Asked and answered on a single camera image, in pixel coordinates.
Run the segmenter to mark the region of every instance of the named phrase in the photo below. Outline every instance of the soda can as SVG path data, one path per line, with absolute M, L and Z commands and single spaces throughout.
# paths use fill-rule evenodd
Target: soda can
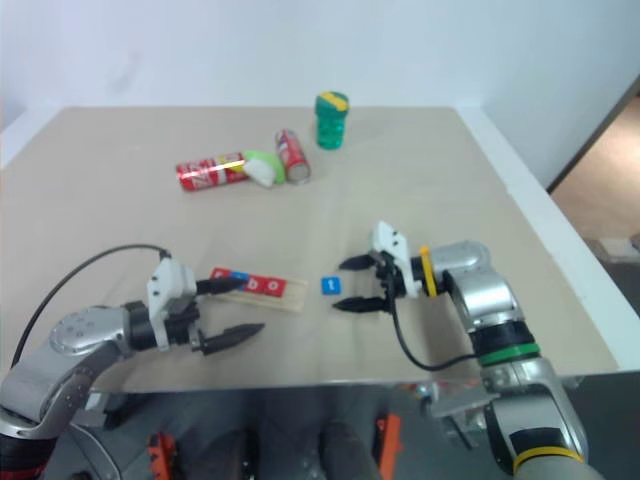
M 248 179 L 242 168 L 244 163 L 242 153 L 227 153 L 198 162 L 180 163 L 176 165 L 176 174 L 185 190 L 202 190 Z
M 300 185 L 309 181 L 311 168 L 302 151 L 300 140 L 294 132 L 287 128 L 276 132 L 276 151 L 284 165 L 289 182 Z

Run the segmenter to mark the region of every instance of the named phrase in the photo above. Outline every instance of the green container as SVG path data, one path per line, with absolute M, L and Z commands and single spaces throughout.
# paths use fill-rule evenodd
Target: green container
M 342 145 L 344 125 L 349 113 L 349 99 L 343 93 L 324 92 L 316 97 L 316 142 L 335 150 Z

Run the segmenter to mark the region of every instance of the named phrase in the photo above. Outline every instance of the yellow ring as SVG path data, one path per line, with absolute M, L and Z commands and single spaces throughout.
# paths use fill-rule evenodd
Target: yellow ring
M 436 280 L 433 278 L 433 268 L 431 266 L 431 259 L 429 258 L 429 247 L 420 247 L 420 258 L 422 259 L 424 280 L 427 284 L 427 295 L 435 297 L 438 292 L 436 290 Z
M 324 92 L 324 93 L 321 93 L 320 96 L 324 98 L 327 102 L 329 102 L 331 105 L 336 107 L 336 110 L 338 110 L 339 112 L 344 112 L 349 108 L 349 103 L 343 98 L 340 98 L 339 96 L 334 95 L 333 92 Z
M 526 462 L 530 458 L 539 457 L 541 455 L 560 455 L 563 457 L 570 457 L 570 458 L 573 458 L 574 460 L 577 460 L 578 462 L 584 463 L 584 458 L 580 454 L 574 452 L 573 450 L 569 450 L 568 448 L 536 447 L 536 448 L 531 448 L 529 450 L 525 450 L 524 452 L 522 452 L 520 455 L 516 457 L 516 459 L 513 461 L 513 473 L 516 473 L 520 465 L 522 465 L 524 462 Z

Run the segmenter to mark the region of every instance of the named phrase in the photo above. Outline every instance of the table surface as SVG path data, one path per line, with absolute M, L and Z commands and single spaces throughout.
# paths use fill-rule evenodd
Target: table surface
M 320 279 L 363 253 L 378 220 L 412 250 L 478 240 L 510 281 L 543 353 L 561 374 L 617 369 L 573 290 L 457 113 L 449 108 L 354 108 L 344 146 L 313 143 L 307 108 L 66 109 L 3 170 L 2 365 L 33 309 L 68 270 L 113 245 L 171 249 L 199 278 L 214 266 L 309 283 L 300 313 L 201 301 L 207 333 L 244 322 L 266 328 L 209 357 L 187 347 L 144 352 L 100 377 L 103 390 L 155 391 L 412 381 L 429 374 L 404 357 L 385 314 L 331 308 Z M 238 150 L 273 151 L 282 127 L 298 132 L 312 167 L 306 185 L 251 182 L 183 192 L 174 165 Z M 83 272 L 51 302 L 27 352 L 66 313 L 144 299 L 154 254 L 122 253 Z M 372 295 L 372 275 L 342 273 L 343 296 Z M 436 363 L 469 350 L 448 298 L 399 302 L 415 354 Z M 475 362 L 438 378 L 469 378 Z

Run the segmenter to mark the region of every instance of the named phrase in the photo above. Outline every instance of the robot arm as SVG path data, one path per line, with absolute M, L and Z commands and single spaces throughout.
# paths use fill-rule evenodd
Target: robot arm
M 449 294 L 482 367 L 484 387 L 495 397 L 485 417 L 498 464 L 528 480 L 601 478 L 585 463 L 582 424 L 551 364 L 540 355 L 511 287 L 491 266 L 488 249 L 460 242 L 432 251 L 423 247 L 420 256 L 410 258 L 404 236 L 384 222 L 370 243 L 368 254 L 347 259 L 341 268 L 375 266 L 387 298 L 353 297 L 334 306 L 395 314 L 396 297 L 415 298 L 420 290 L 427 296 Z
M 196 282 L 190 269 L 163 258 L 147 285 L 149 305 L 90 307 L 62 319 L 0 385 L 0 476 L 38 478 L 58 436 L 86 403 L 95 379 L 137 351 L 189 343 L 207 355 L 260 331 L 246 324 L 204 338 L 196 296 L 239 288 L 242 279 Z

